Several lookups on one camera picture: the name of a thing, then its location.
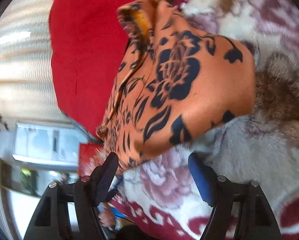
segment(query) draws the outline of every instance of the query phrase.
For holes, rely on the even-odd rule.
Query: orange pillow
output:
[[[251,114],[254,59],[245,46],[192,28],[165,0],[138,0],[118,14],[131,43],[96,133],[120,171]]]

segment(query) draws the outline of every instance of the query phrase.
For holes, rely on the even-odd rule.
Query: fleece blanket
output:
[[[237,39],[254,56],[256,105],[191,143],[124,173],[114,203],[158,239],[199,239],[211,208],[187,167],[200,151],[206,165],[233,182],[255,179],[283,240],[299,236],[299,10],[291,0],[177,0],[196,28]],[[233,237],[235,219],[227,232]]]

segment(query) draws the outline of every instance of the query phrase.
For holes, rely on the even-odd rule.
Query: red cushion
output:
[[[54,0],[50,12],[58,106],[95,134],[128,37],[116,10],[133,0]]]
[[[102,154],[103,146],[99,144],[80,143],[80,157],[78,174],[90,176],[97,166],[103,165],[105,153]]]

